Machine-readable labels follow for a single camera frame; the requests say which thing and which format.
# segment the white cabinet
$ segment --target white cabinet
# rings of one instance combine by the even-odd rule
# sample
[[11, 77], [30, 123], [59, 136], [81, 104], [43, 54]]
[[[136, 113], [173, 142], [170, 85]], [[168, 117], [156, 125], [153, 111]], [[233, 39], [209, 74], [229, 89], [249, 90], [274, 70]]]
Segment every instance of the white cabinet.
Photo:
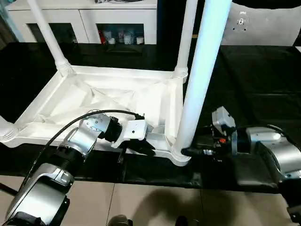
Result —
[[[25, 42], [36, 42], [37, 39], [42, 39], [40, 30], [36, 25], [36, 20], [30, 10], [15, 10], [8, 11], [8, 13]], [[43, 10], [43, 13], [57, 39], [69, 39], [70, 42], [88, 43], [85, 28], [78, 10], [50, 9]]]
[[[157, 43], [157, 0], [95, 4], [94, 0], [38, 0], [58, 42], [101, 43], [111, 29], [135, 31], [145, 44]], [[25, 42], [44, 41], [27, 0], [6, 7]]]
[[138, 30], [141, 25], [145, 44], [156, 44], [157, 11], [155, 9], [91, 9], [80, 10], [80, 14], [90, 43], [100, 43], [99, 31], [104, 24], [114, 25], [116, 30], [125, 29], [125, 26], [130, 24], [127, 27], [138, 27]]

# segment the black cable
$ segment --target black cable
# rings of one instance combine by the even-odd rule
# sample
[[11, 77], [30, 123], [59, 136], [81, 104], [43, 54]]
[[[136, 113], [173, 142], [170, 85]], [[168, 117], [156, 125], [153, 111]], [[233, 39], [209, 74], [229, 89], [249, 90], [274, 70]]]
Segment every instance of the black cable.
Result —
[[26, 177], [24, 178], [21, 186], [20, 186], [20, 189], [21, 190], [23, 188], [23, 186], [26, 184], [26, 182], [28, 181], [31, 173], [32, 173], [32, 170], [34, 168], [34, 166], [36, 165], [37, 161], [39, 160], [39, 158], [41, 157], [41, 155], [45, 152], [45, 150], [51, 145], [51, 143], [61, 134], [63, 133], [68, 127], [70, 127], [73, 123], [83, 119], [83, 118], [86, 118], [88, 116], [91, 116], [91, 115], [94, 115], [94, 114], [100, 114], [100, 113], [123, 113], [123, 114], [130, 114], [130, 115], [133, 115], [135, 116], [135, 118], [141, 118], [141, 116], [139, 114], [136, 114], [136, 113], [133, 113], [133, 112], [129, 112], [129, 111], [122, 111], [122, 110], [100, 110], [100, 111], [95, 111], [95, 112], [90, 112], [90, 113], [87, 113], [87, 114], [84, 114], [74, 120], [72, 120], [71, 122], [69, 122], [67, 125], [65, 125], [60, 131], [58, 131], [44, 146], [44, 148], [40, 151], [38, 157], [35, 159], [35, 161], [33, 162], [32, 164], [32, 167], [30, 168], [30, 170], [28, 171]]
[[0, 190], [4, 191], [7, 194], [10, 194], [12, 196], [15, 196], [18, 191], [16, 191], [15, 189], [12, 189], [11, 187], [8, 187], [7, 185], [0, 183]]

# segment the glass cabinet door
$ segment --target glass cabinet door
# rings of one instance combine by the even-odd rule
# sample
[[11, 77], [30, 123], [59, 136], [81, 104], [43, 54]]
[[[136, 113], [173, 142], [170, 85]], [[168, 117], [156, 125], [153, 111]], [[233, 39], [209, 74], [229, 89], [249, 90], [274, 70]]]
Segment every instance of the glass cabinet door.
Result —
[[[37, 42], [45, 42], [42, 32], [37, 24], [27, 24]], [[49, 23], [58, 43], [77, 43], [72, 25], [70, 23]]]
[[156, 44], [156, 9], [80, 10], [90, 43]]
[[[8, 11], [25, 42], [45, 42], [30, 10]], [[79, 11], [75, 9], [43, 10], [58, 42], [89, 43]]]
[[101, 44], [144, 44], [143, 24], [96, 24]]

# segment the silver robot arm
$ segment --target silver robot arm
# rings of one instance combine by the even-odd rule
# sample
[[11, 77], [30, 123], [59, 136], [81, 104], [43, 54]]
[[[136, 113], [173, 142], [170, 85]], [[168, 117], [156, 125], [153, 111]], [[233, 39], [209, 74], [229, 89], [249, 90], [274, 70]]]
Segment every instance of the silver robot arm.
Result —
[[112, 147], [132, 148], [137, 152], [152, 153], [146, 142], [145, 120], [127, 121], [103, 113], [82, 119], [58, 146], [48, 161], [33, 173], [13, 199], [4, 225], [58, 226], [69, 207], [67, 193], [74, 183], [74, 176], [85, 162], [98, 138], [112, 142]]

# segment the countertop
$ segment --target countertop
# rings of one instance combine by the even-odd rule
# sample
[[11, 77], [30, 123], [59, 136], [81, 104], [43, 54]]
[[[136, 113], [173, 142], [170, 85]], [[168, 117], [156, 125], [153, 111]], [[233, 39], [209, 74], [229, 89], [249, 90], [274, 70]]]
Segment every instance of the countertop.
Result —
[[[107, 53], [97, 44], [63, 44], [61, 48], [72, 65], [172, 71], [177, 60], [176, 49], [156, 45], [144, 45], [141, 54], [129, 55]], [[55, 73], [55, 64], [41, 43], [11, 43], [0, 52], [0, 62], [0, 115], [14, 122]], [[209, 125], [211, 112], [224, 106], [239, 126], [273, 124], [301, 142], [300, 62], [301, 53], [294, 47], [222, 46], [198, 127]], [[23, 144], [10, 149], [0, 144], [0, 174], [24, 176], [42, 147]], [[117, 158], [118, 153], [93, 151], [76, 179], [278, 192], [277, 183], [258, 156], [242, 154], [221, 162], [193, 159], [185, 167], [148, 156], [129, 154], [123, 164], [118, 164]]]

